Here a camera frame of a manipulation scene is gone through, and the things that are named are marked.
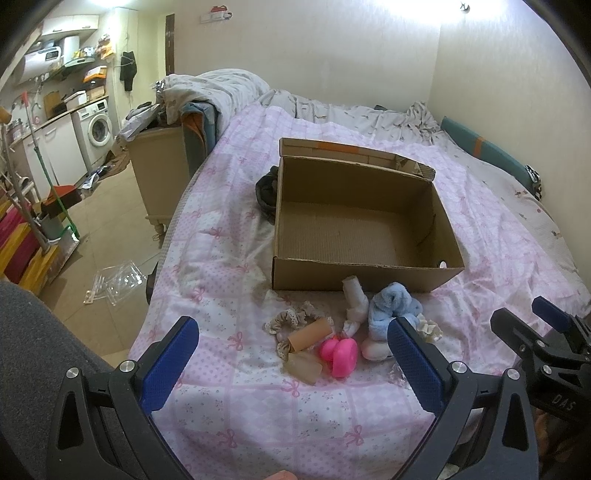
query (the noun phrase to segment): blue towel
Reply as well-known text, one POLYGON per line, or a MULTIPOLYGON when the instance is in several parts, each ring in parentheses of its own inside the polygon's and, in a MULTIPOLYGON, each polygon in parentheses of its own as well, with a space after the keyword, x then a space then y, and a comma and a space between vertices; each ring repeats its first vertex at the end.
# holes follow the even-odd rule
POLYGON ((388 325, 396 317, 405 317, 417 328, 417 316, 422 312, 423 306, 410 296, 404 285, 391 283, 369 302, 369 337, 377 342, 386 342, 388 325))

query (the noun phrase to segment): storage box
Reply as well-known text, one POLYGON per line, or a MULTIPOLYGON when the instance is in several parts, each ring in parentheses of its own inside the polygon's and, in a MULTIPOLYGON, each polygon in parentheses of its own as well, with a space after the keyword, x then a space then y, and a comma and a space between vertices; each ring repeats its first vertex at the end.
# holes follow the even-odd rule
POLYGON ((366 291, 397 281, 428 292, 464 269, 432 168, 288 138, 280 154, 274 289, 340 291, 344 278, 357 275, 366 291))
POLYGON ((92 90, 88 90, 86 92, 86 96, 88 97, 89 102, 91 102, 92 100, 96 100, 97 98, 104 97, 105 87, 97 87, 93 88, 92 90))
POLYGON ((74 95, 70 95, 64 100, 67 110, 74 110, 80 105, 84 105, 87 102, 86 92, 81 90, 76 92, 74 95))

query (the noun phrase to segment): teal cushion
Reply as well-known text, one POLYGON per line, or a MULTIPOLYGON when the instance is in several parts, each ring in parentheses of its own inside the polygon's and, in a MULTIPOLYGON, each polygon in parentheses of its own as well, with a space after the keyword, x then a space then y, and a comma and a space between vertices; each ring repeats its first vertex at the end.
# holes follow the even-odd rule
POLYGON ((507 152, 446 116, 443 117, 441 128, 462 150, 513 175, 532 195, 536 195, 539 183, 534 183, 525 165, 519 163, 507 152))

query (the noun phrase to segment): kitchen cabinet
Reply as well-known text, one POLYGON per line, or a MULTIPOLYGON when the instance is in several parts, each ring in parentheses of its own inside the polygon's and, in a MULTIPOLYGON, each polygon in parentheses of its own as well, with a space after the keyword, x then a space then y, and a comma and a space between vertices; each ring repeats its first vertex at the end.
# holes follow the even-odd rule
POLYGON ((99 28, 98 15, 68 15, 66 17, 46 18, 43 22, 39 40, 59 40, 79 35, 80 40, 90 37, 99 28))
POLYGON ((41 131, 57 184, 74 185, 87 172, 72 125, 72 117, 63 116, 41 131))
MULTIPOLYGON (((45 144, 43 143, 43 136, 39 134, 40 132, 35 132, 35 138, 37 139, 37 143, 39 144, 39 150, 41 151, 41 156, 45 162, 45 166, 51 178, 51 182, 56 185, 57 180, 56 176, 51 169, 51 163, 47 161, 49 155, 47 155, 47 150, 45 149, 45 144)), ((35 188, 37 189, 37 194, 40 199, 45 199, 49 195, 51 190, 49 186, 49 182, 43 173, 43 168, 41 167, 41 163, 37 158, 37 153, 35 152, 35 146, 33 144, 33 139, 31 137, 26 138, 22 141, 21 145, 24 146, 24 152, 20 149, 15 149, 17 152, 18 161, 16 161, 15 168, 17 172, 20 173, 22 176, 29 177, 33 182, 35 182, 35 188)))
MULTIPOLYGON (((65 115, 35 132, 39 150, 54 185, 74 185, 87 173, 76 139, 72 117, 65 115)), ((35 183, 39 198, 51 190, 29 136, 11 146, 11 159, 16 171, 35 183)))
POLYGON ((43 21, 41 36, 47 37, 54 34, 61 35, 62 33, 71 30, 70 26, 73 23, 73 18, 72 15, 69 15, 68 17, 46 18, 43 21))
POLYGON ((70 30, 73 31, 97 30, 98 28, 98 15, 74 15, 70 24, 70 30))

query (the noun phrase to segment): pink toy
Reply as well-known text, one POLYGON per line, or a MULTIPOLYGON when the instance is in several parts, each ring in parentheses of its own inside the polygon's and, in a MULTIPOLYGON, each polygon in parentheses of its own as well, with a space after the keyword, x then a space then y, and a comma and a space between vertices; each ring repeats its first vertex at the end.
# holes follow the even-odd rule
POLYGON ((330 338, 320 345, 319 355, 322 360, 332 363, 333 377, 348 377, 357 365, 357 342, 352 338, 330 338))
POLYGON ((337 337, 329 338, 323 342, 322 345, 320 345, 320 350, 318 352, 320 358, 325 362, 332 362, 335 348, 338 344, 339 339, 337 337))

